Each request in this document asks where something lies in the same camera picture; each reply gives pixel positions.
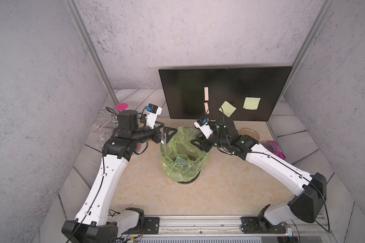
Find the pink sticky strip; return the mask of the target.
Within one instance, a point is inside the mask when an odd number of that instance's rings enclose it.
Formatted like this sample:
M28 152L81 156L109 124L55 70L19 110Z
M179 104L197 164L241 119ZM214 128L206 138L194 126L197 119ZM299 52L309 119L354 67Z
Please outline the pink sticky strip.
M209 114L209 105L207 102L204 103L204 107L205 107L205 113Z
M204 88L204 100L205 101L209 100L209 89L208 89L208 87Z

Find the green sticky note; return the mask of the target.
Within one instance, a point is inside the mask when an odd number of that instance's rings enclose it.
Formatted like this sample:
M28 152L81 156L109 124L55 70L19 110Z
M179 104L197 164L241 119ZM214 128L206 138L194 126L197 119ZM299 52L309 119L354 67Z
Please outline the green sticky note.
M237 108L231 103L229 103L228 101L224 101L224 103L220 106L219 111L222 112L225 116L231 117L236 109Z
M261 98L257 97L246 97L243 104L243 109L246 110L257 110L260 104Z

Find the blue sticky note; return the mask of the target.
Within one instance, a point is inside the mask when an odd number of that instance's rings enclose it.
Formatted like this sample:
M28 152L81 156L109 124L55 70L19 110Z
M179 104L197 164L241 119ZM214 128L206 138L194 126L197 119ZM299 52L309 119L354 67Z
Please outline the blue sticky note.
M177 156L174 163L178 165L187 165L189 162L186 159Z

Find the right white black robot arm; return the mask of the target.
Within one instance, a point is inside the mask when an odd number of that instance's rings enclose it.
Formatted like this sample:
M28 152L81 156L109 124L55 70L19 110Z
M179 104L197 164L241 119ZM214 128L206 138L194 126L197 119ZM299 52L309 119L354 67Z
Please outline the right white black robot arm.
M266 149L249 135L240 135L232 120L217 122L200 118L194 122L200 130L191 144L204 152L216 147L220 152L237 156L273 176L292 193L289 199L275 205L266 205L252 220L242 227L244 233L270 233L277 226L299 219L314 223L322 209L326 209L326 178L294 167Z

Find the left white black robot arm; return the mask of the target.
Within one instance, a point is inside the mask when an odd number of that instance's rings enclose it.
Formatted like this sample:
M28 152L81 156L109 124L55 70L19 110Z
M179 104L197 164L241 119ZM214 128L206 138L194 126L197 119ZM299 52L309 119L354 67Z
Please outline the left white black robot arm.
M126 208L116 216L109 210L118 181L137 145L154 141L166 144L177 133L157 121L162 108L149 104L142 113L124 110L117 114L118 125L102 148L100 168L91 190L73 220L67 220L62 233L72 243L114 243L124 233L144 233L142 209Z

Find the black computer monitor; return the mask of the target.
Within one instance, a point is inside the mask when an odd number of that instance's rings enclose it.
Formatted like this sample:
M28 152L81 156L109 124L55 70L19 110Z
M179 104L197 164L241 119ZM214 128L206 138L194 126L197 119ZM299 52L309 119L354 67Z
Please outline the black computer monitor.
M280 97L280 92L292 67L239 67L160 69L170 117L173 119L232 119L268 121ZM209 89L209 100L204 100L204 88ZM257 110L243 109L246 97L261 98ZM228 101L237 109L231 117L219 111ZM205 113L204 103L209 105Z

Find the green bag lined trash bin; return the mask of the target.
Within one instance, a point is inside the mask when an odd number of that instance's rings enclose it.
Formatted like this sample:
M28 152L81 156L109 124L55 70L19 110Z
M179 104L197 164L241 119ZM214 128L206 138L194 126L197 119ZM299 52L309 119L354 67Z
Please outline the green bag lined trash bin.
M209 154L199 150L190 143L200 130L193 127L178 127L177 133L167 144L160 145L161 166L166 176L173 182L180 184L193 183L208 162ZM176 157L186 159L187 165L174 163Z

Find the brown oval soap dish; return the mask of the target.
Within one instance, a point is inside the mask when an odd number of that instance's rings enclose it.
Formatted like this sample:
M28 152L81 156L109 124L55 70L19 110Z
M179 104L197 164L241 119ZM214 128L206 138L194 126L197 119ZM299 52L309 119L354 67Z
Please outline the brown oval soap dish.
M239 130L239 135L247 135L256 141L260 141L260 134L256 130L250 128L241 128Z

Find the clear wine glass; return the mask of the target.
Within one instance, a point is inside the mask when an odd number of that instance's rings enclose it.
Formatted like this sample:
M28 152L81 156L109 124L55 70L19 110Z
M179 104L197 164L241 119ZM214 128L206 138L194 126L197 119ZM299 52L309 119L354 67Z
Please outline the clear wine glass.
M87 131L98 134L98 142L100 144L104 144L112 136L111 130L105 130L104 132L102 131L104 129L104 127L105 127L105 125L101 126L100 122L94 121L89 124Z

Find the purple snack packet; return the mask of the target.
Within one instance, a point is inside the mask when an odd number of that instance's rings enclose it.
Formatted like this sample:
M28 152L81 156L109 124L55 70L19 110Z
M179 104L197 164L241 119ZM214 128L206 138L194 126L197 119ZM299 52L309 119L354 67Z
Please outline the purple snack packet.
M287 160L286 156L284 155L279 144L276 141L265 141L262 143L262 145L277 157L281 158L284 161Z

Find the left aluminium corner post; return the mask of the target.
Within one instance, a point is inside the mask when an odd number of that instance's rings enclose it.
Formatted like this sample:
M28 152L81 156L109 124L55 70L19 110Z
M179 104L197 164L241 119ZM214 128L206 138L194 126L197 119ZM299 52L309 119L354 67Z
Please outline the left aluminium corner post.
M87 31L87 28L85 26L85 23L81 17L81 14L77 8L75 1L65 0L64 3L72 17L72 20L76 26L77 31L79 32L79 35L80 35L87 51L89 53L89 56L94 64L94 66L97 69L100 79L101 79L111 101L113 102L113 104L118 104L118 99L116 97L116 94L112 88L112 85L109 81L107 73L102 65L102 62L98 56L96 48L91 40L91 37Z

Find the aluminium corner post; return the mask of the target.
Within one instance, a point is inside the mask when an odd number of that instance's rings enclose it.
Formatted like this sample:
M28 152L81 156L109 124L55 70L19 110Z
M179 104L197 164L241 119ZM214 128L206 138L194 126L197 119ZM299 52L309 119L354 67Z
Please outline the aluminium corner post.
M323 1L322 7L320 8L306 38L304 39L301 48L299 52L296 55L296 58L293 62L292 69L290 72L290 75L286 81L286 84L284 85L283 90L280 92L280 97L278 99L278 102L281 102L283 99L283 96L289 87L291 81L293 80L297 70L299 69L300 65L302 64L305 56L308 53L308 50L310 46L312 45L312 42L315 40L316 36L319 33L319 30L321 29L325 19L327 18L330 10L332 9L333 5L335 3L335 0L325 0Z
M113 102L113 104L118 104L118 99L116 97L116 94L112 88L112 85L109 81L107 73L102 65L102 62L98 56L96 48L91 40L91 37L87 31L87 28L85 26L85 23L81 17L81 14L77 8L75 1L65 0L64 3L72 17L72 20L76 26L77 31L79 32L79 35L80 35L87 51L89 53L89 56L94 64L94 66L97 69L100 79L101 79L111 101Z

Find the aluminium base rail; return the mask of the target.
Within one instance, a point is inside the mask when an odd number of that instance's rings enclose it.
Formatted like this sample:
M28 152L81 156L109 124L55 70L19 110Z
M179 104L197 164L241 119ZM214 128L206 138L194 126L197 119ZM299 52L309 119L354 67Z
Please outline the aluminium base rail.
M129 229L124 216L116 215L105 226L76 221L64 224L62 232L70 243L335 243L322 216L313 224L300 220L259 229L254 216L145 216Z

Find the right aluminium corner post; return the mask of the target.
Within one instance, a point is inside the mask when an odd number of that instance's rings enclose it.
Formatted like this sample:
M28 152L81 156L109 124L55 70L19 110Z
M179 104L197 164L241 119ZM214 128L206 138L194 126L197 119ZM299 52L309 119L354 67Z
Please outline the right aluminium corner post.
M301 48L299 52L296 55L296 58L293 62L292 69L290 72L290 75L286 81L286 84L284 85L283 90L280 92L280 97L278 99L278 102L281 102L283 99L283 96L289 87L291 81L293 80L297 70L299 69L300 65L302 64L305 56L308 53L308 50L310 46L312 45L312 42L315 40L316 36L319 33L319 30L321 29L325 19L327 18L330 10L332 9L333 5L335 3L335 0L325 0L323 1L322 7L320 8L306 38L304 39Z

